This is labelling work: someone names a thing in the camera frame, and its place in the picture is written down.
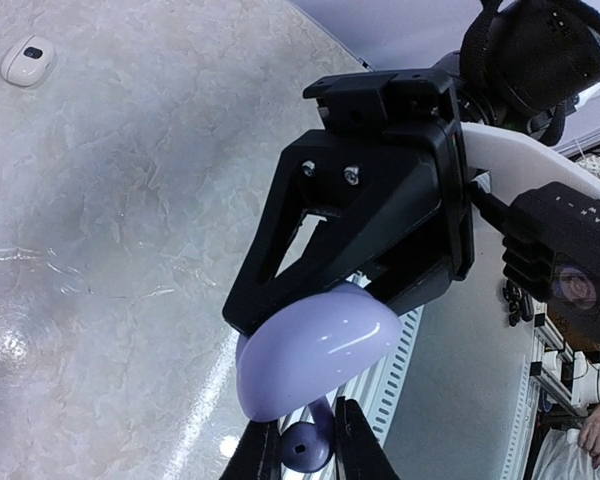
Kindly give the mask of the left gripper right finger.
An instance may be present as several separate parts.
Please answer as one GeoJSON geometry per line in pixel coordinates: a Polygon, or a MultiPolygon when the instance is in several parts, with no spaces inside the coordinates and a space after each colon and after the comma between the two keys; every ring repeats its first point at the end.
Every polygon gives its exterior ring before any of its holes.
{"type": "Polygon", "coordinates": [[[398,479],[356,400],[336,399],[334,426],[338,480],[398,479]]]}

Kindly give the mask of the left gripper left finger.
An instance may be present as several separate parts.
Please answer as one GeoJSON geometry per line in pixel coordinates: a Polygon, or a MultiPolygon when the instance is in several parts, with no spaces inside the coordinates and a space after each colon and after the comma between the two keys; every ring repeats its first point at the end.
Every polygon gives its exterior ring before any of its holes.
{"type": "Polygon", "coordinates": [[[250,421],[230,458],[222,480],[280,480],[282,478],[279,421],[250,421]]]}

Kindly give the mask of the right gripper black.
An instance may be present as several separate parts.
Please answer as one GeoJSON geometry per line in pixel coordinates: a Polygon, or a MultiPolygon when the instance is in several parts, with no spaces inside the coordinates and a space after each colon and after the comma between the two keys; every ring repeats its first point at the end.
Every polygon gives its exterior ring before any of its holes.
{"type": "Polygon", "coordinates": [[[311,130],[280,156],[222,311],[243,334],[358,272],[369,279],[364,293],[402,315],[465,279],[474,261],[449,74],[332,75],[306,87],[303,98],[317,102],[329,132],[311,130]]]}

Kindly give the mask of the purple earbud front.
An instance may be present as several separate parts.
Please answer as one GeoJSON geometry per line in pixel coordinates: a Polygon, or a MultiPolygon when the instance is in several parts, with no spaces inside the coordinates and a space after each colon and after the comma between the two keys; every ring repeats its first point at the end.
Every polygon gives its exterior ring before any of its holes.
{"type": "Polygon", "coordinates": [[[323,396],[308,405],[313,422],[296,422],[281,436],[281,460],[293,471],[311,474],[331,460],[335,442],[335,419],[323,396]]]}

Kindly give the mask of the purple round charging case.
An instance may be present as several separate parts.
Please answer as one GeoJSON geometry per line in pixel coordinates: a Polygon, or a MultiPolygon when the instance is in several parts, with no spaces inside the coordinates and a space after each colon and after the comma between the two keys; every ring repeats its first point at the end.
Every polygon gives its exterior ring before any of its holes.
{"type": "Polygon", "coordinates": [[[343,282],[294,302],[236,346],[237,394],[250,420],[278,420],[325,396],[386,356],[399,316],[343,282]]]}

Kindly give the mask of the cream earbud charging case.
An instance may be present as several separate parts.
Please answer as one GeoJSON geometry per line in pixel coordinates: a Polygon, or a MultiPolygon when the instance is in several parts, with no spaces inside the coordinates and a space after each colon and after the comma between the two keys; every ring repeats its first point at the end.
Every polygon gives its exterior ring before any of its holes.
{"type": "Polygon", "coordinates": [[[37,88],[53,72],[57,63],[55,45],[39,35],[25,35],[5,54],[1,77],[21,88],[37,88]]]}

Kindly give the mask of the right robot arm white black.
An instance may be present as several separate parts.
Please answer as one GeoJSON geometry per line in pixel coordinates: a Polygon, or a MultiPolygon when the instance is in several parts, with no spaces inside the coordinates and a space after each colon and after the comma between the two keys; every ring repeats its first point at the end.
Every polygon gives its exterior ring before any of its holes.
{"type": "Polygon", "coordinates": [[[222,314],[245,335],[361,272],[403,314],[474,261],[462,124],[545,146],[600,81],[600,13],[580,1],[486,1],[461,48],[433,67],[321,78],[323,122],[287,146],[222,314]]]}

